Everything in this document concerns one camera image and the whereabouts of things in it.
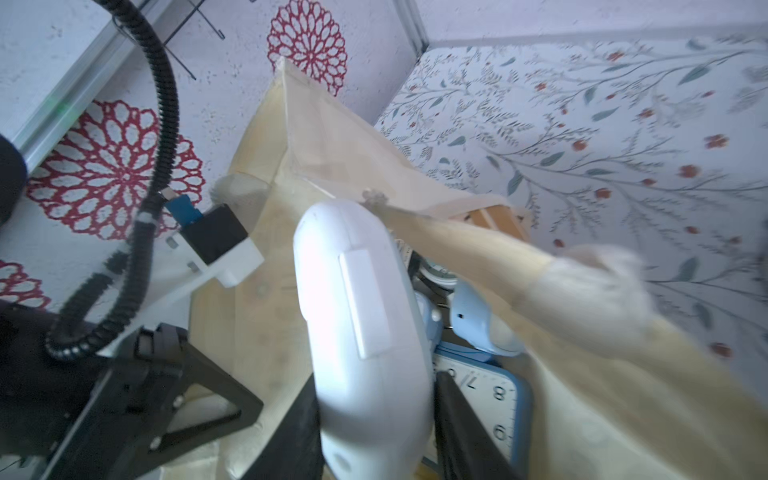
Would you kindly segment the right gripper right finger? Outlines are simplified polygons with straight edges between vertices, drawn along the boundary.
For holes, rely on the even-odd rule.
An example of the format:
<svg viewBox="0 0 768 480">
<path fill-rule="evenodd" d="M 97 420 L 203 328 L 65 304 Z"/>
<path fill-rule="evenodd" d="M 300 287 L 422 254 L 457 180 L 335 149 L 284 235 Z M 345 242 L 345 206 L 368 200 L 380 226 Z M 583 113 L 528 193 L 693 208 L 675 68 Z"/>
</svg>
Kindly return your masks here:
<svg viewBox="0 0 768 480">
<path fill-rule="evenodd" d="M 520 479 L 444 371 L 435 376 L 434 426 L 440 479 Z"/>
</svg>

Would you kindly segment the beige canvas tote bag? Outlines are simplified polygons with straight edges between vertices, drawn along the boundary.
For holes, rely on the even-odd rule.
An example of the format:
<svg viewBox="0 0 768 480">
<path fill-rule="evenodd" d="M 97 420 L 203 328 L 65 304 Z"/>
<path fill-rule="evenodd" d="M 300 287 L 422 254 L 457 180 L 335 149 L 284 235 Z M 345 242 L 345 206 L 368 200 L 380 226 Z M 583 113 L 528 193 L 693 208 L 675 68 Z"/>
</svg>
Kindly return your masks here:
<svg viewBox="0 0 768 480">
<path fill-rule="evenodd" d="M 313 375 L 293 238 L 304 213 L 356 202 L 398 240 L 477 288 L 531 356 L 534 479 L 763 479 L 767 410 L 651 303 L 640 260 L 608 245 L 548 254 L 458 220 L 496 195 L 452 190 L 297 67 L 280 60 L 218 193 L 265 194 L 246 231 L 263 263 L 232 292 L 210 281 L 191 343 L 264 404 L 257 421 L 167 474 L 240 479 Z"/>
</svg>

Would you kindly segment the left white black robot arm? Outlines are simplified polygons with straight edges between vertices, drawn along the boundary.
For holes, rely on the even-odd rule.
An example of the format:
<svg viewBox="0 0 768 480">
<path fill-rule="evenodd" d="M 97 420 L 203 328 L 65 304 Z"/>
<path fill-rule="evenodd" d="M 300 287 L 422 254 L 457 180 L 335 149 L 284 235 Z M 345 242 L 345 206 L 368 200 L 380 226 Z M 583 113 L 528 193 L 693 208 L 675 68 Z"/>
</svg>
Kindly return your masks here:
<svg viewBox="0 0 768 480">
<path fill-rule="evenodd" d="M 198 208 L 164 43 L 131 1 L 106 1 L 148 63 L 157 106 L 83 113 L 40 166 L 1 144 L 1 217 L 22 198 L 114 251 L 57 311 L 21 266 L 1 266 L 1 475 L 138 479 L 253 425 L 262 401 L 149 310 L 210 278 L 233 286 L 258 252 L 231 208 Z"/>
</svg>

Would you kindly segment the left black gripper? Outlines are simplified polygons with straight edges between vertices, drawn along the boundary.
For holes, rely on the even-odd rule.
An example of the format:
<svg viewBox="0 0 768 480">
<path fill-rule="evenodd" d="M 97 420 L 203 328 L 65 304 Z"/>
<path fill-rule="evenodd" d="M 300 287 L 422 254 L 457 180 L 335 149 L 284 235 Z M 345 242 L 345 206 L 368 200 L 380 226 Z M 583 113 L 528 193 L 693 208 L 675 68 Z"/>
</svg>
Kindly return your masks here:
<svg viewBox="0 0 768 480">
<path fill-rule="evenodd" d="M 48 355 L 56 315 L 1 303 L 1 453 L 35 465 L 34 479 L 136 479 L 253 425 L 262 401 L 161 324 L 110 357 Z"/>
</svg>

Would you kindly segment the light blue square alarm clock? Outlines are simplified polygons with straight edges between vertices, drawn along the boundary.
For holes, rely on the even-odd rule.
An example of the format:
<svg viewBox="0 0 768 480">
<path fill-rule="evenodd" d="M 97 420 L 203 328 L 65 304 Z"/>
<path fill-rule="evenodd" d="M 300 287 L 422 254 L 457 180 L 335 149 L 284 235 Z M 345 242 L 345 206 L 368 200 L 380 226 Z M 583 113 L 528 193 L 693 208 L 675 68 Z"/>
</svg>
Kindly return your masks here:
<svg viewBox="0 0 768 480">
<path fill-rule="evenodd" d="M 522 341 L 468 282 L 457 281 L 449 304 L 453 332 L 475 349 L 502 357 L 526 352 Z"/>
</svg>

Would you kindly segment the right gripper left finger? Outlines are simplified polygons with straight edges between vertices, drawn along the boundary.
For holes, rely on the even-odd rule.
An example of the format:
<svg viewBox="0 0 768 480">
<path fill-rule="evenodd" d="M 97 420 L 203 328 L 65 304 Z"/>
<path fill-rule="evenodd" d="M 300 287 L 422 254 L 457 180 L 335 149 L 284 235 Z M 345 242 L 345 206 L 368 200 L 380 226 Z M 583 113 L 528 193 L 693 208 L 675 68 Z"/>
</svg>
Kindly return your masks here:
<svg viewBox="0 0 768 480">
<path fill-rule="evenodd" d="M 321 479 L 320 414 L 311 375 L 243 479 Z"/>
</svg>

